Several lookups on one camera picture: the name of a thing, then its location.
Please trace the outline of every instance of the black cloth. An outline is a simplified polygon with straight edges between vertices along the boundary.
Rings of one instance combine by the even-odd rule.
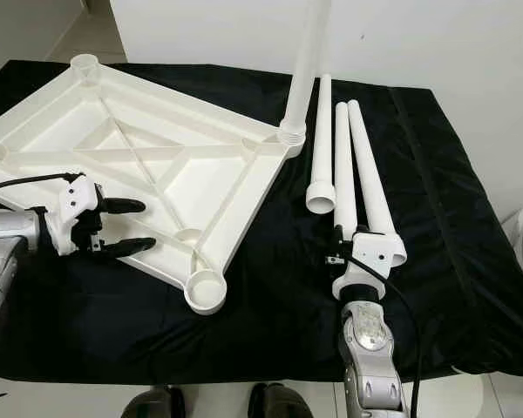
[[[290,76],[211,65],[115,68],[277,125]],[[65,64],[9,62],[0,114]],[[317,83],[302,154],[288,160],[227,272],[215,315],[113,261],[42,253],[22,264],[0,315],[0,376],[147,384],[340,381],[338,304],[324,265],[332,215],[308,212]],[[428,90],[334,81],[360,102],[408,260],[390,280],[422,324],[424,371],[523,374],[523,274],[458,137]],[[363,208],[359,219],[364,222]],[[395,294],[383,301],[399,373],[414,373],[414,334]]]

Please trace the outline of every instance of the white cylinder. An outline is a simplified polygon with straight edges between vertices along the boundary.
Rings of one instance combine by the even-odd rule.
[[[403,241],[395,232],[382,180],[377,172],[376,160],[364,125],[363,114],[360,112],[360,105],[356,100],[349,101],[349,119],[368,227],[373,233],[384,233],[395,241],[396,249],[392,264],[398,266],[405,262],[407,254]]]
[[[306,112],[314,77],[319,71],[330,6],[331,0],[310,0],[308,19],[290,83],[287,109],[279,126],[280,140],[289,145],[302,145],[306,138]]]
[[[306,207],[312,213],[328,213],[335,207],[331,165],[331,76],[324,74],[320,79],[317,101],[312,178],[306,190]]]
[[[343,239],[351,240],[357,231],[357,200],[350,154],[349,111],[344,102],[335,108],[335,193],[334,224],[343,227]]]

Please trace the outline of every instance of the white wall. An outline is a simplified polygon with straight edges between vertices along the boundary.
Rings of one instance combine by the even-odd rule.
[[[130,62],[291,72],[306,0],[111,0]],[[523,0],[335,0],[334,78],[431,87],[497,211],[523,206]]]
[[[0,0],[0,68],[44,60],[81,10],[80,0]]]

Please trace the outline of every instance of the white plastic tube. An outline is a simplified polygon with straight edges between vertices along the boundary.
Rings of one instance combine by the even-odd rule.
[[[317,101],[312,179],[306,190],[306,207],[312,213],[328,213],[335,207],[331,164],[331,76],[324,74],[320,79]]]
[[[357,231],[357,200],[350,155],[349,112],[347,104],[335,108],[335,189],[334,225],[343,227],[343,239],[351,240]]]
[[[285,117],[279,125],[278,138],[291,145],[290,157],[302,150],[306,138],[306,112],[312,94],[314,77],[319,71],[331,0],[309,0],[308,19],[296,58],[295,72],[290,83]]]
[[[357,159],[360,186],[363,189],[364,206],[368,227],[374,233],[390,235],[396,241],[396,250],[393,257],[393,266],[403,264],[407,258],[404,244],[395,232],[395,226],[391,219],[390,208],[385,199],[384,188],[379,173],[377,172],[376,160],[370,147],[368,133],[360,112],[360,106],[356,100],[349,101],[350,130],[352,142]]]

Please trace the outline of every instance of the floor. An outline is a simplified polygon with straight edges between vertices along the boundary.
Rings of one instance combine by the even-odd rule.
[[[126,61],[124,48],[107,0],[88,0],[84,12],[68,30],[50,61],[67,63],[80,53],[96,55],[103,64]],[[309,404],[315,418],[346,418],[342,383],[286,381]],[[191,418],[246,417],[253,383],[182,387]],[[139,386],[97,386],[28,383],[0,379],[0,418],[23,416],[117,417]],[[410,399],[411,385],[404,385]],[[523,378],[504,374],[460,374],[423,382],[419,416],[435,418],[523,418]]]

